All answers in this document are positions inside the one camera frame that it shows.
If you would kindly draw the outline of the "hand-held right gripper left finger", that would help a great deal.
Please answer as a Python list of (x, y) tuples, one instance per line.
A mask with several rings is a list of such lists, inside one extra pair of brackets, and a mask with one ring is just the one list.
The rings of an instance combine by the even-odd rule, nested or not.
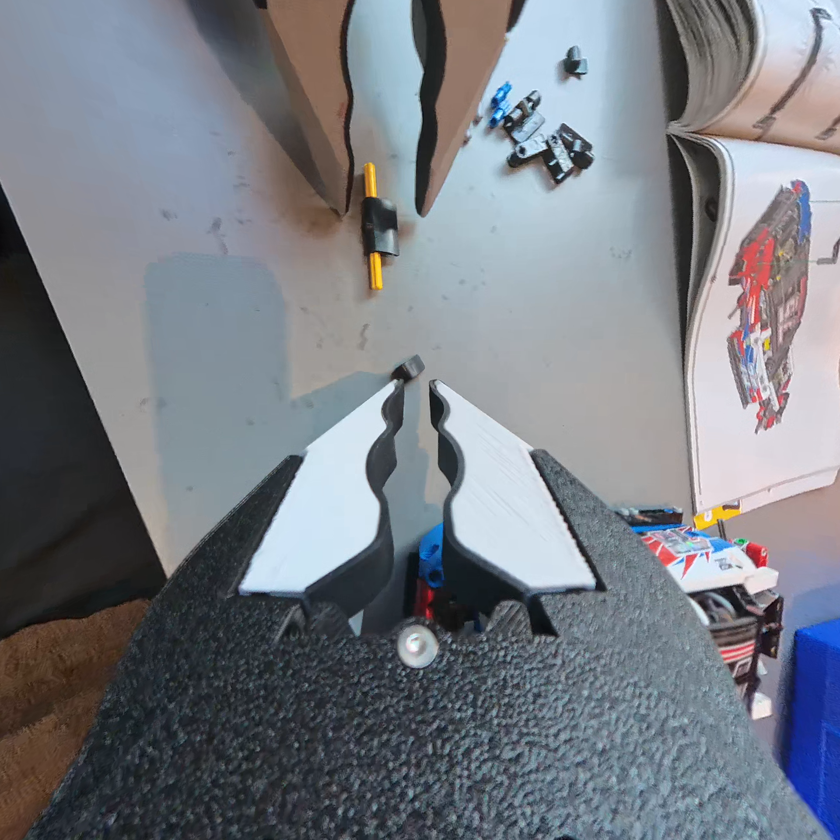
[(390, 381), (302, 453), (238, 584), (240, 595), (362, 613), (391, 579), (384, 487), (396, 467), (404, 383)]

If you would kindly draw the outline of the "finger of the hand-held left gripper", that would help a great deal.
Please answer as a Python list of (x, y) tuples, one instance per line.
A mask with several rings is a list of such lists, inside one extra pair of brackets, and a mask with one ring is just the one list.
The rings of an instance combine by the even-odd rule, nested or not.
[(196, 26), (228, 78), (316, 194), (350, 209), (352, 1), (196, 2)]
[(519, 18), (518, 1), (413, 2), (423, 67), (416, 149), (415, 207), (431, 211)]

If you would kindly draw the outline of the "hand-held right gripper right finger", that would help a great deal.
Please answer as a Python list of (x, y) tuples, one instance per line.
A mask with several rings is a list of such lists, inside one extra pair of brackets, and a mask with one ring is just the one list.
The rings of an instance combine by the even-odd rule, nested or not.
[(429, 412), (448, 482), (446, 588), (486, 617), (504, 602), (520, 605), (534, 635), (556, 635), (543, 598), (596, 592), (597, 574), (533, 447), (441, 380), (429, 382)]

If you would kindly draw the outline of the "black axle connector brick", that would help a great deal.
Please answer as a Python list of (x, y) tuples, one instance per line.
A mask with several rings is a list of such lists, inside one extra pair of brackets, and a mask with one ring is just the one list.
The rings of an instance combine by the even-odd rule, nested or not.
[(361, 238), (365, 257), (400, 255), (396, 205), (378, 196), (366, 196), (361, 204)]

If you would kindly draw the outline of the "grey desk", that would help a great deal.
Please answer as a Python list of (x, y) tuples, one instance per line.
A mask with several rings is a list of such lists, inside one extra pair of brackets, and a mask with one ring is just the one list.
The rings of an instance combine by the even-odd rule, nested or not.
[(357, 2), (354, 158), (400, 219), (375, 295), (358, 204), (315, 193), (196, 2), (2, 2), (2, 186), (167, 574), (412, 354), (608, 503), (690, 506), (665, 12), (527, 2), (491, 83), (593, 167), (509, 172), (480, 128), (419, 217), (412, 4)]

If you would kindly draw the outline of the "partly built toy car model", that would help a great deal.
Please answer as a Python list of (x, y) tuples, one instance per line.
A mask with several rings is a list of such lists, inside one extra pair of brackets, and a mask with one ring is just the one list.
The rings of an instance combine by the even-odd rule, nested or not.
[[(746, 539), (730, 541), (725, 519), (718, 535), (683, 522), (676, 507), (615, 508), (642, 544), (663, 564), (689, 597), (709, 631), (753, 720), (772, 715), (772, 700), (760, 688), (765, 658), (777, 658), (783, 631), (784, 599), (776, 591), (778, 572), (769, 566), (768, 550)], [(438, 524), (410, 555), (404, 613), (435, 621), (451, 632), (468, 625), (481, 632), (487, 619), (458, 604), (447, 588), (443, 569), (444, 526)]]

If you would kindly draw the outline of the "open instruction booklet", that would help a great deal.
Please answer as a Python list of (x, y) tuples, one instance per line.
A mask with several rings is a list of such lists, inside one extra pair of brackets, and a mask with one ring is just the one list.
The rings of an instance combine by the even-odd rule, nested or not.
[(665, 2), (685, 62), (668, 137), (700, 528), (839, 465), (838, 2)]

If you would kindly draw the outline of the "blue storage bin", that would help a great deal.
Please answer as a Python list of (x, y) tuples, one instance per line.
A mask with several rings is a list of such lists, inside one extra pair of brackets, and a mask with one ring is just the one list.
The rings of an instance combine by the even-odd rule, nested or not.
[(794, 635), (784, 769), (831, 838), (839, 838), (839, 620)]

